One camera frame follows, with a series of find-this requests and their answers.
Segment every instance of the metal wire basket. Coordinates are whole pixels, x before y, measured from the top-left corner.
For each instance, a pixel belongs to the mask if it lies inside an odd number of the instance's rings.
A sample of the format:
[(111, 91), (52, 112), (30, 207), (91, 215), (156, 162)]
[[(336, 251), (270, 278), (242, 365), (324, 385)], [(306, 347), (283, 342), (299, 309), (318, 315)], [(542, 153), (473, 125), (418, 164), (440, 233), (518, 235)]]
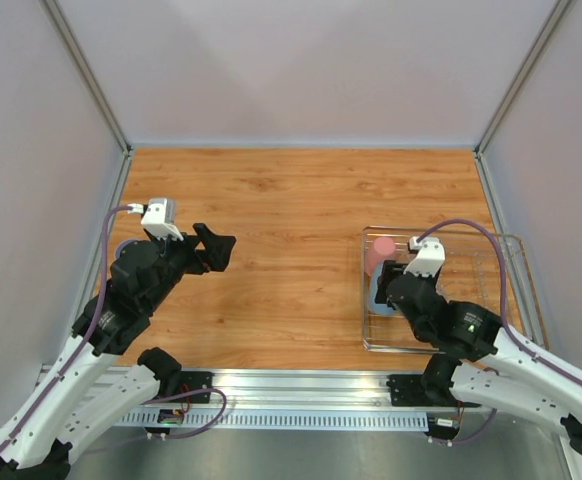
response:
[[(391, 237), (396, 259), (409, 262), (409, 239), (424, 230), (398, 227), (366, 227), (362, 231), (362, 338), (364, 348), (396, 353), (435, 353), (418, 342), (407, 320), (400, 314), (377, 315), (369, 310), (370, 278), (364, 273), (364, 256), (379, 236)], [(489, 241), (481, 233), (439, 230), (434, 237), (444, 245), (446, 260), (438, 280), (438, 293), (450, 300), (469, 301), (499, 313), (500, 278), (498, 261)], [(507, 317), (515, 327), (539, 345), (546, 346), (542, 316), (529, 273), (521, 240), (513, 235), (496, 235), (507, 268)]]

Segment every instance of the pink cup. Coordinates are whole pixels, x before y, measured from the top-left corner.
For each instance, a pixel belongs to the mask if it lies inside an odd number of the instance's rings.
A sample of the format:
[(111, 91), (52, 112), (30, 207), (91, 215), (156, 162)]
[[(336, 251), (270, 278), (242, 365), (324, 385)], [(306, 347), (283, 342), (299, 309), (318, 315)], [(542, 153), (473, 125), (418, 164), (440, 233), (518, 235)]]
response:
[(364, 273), (371, 276), (378, 265), (395, 258), (395, 242), (391, 237), (378, 237), (364, 256)]

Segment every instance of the robotic arm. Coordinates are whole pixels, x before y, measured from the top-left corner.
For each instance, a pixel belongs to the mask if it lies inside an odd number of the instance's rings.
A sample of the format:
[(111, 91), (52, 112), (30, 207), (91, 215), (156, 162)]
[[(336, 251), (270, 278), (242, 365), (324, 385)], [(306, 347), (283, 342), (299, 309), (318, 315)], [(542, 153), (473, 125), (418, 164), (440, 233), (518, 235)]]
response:
[(180, 364), (154, 348), (76, 411), (89, 387), (150, 325), (182, 276), (223, 272), (236, 241), (200, 223), (193, 225), (196, 235), (180, 232), (173, 223), (175, 203), (166, 198), (123, 209), (142, 216), (149, 239), (122, 249), (111, 265), (101, 309), (99, 297), (87, 303), (49, 374), (0, 428), (0, 480), (65, 478), (86, 448), (126, 412), (179, 388)]
[(440, 350), (422, 376), (427, 396), (442, 405), (476, 403), (528, 419), (568, 437), (582, 454), (582, 370), (495, 313), (439, 295), (445, 255), (437, 238), (414, 237), (409, 247), (417, 253), (410, 263), (384, 263), (375, 300), (401, 311), (415, 338)]

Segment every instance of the white wall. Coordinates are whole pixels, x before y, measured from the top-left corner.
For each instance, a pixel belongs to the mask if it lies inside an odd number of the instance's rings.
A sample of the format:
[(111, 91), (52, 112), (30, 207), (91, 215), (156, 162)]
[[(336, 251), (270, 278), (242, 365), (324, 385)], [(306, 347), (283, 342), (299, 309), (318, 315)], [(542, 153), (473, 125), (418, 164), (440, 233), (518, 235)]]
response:
[(38, 2), (0, 0), (0, 425), (73, 322), (120, 160)]
[(554, 350), (582, 367), (582, 0), (574, 2), (486, 161), (523, 237)]
[(61, 0), (135, 143), (474, 146), (554, 0)]

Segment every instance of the wooden table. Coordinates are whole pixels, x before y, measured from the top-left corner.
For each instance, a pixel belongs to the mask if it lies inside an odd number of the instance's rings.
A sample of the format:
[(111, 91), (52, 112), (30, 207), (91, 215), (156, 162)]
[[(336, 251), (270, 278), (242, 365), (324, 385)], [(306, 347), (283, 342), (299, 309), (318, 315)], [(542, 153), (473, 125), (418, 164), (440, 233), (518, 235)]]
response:
[[(428, 357), (362, 347), (362, 229), (491, 226), (469, 151), (140, 149), (122, 203), (152, 197), (237, 244), (226, 272), (183, 278), (124, 365), (159, 346), (186, 367), (420, 370)], [(121, 214), (110, 251), (142, 236)]]

